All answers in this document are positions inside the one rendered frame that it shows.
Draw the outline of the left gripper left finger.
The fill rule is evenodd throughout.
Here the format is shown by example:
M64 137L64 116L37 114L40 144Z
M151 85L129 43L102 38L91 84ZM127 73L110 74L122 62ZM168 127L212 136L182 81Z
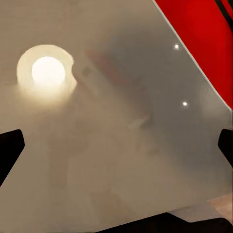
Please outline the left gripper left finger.
M0 185L25 148L20 129L0 134Z

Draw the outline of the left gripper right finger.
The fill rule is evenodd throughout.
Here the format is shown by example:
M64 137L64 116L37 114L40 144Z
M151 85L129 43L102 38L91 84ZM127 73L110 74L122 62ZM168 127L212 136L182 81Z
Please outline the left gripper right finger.
M227 129L221 131L218 147L233 167L233 131Z

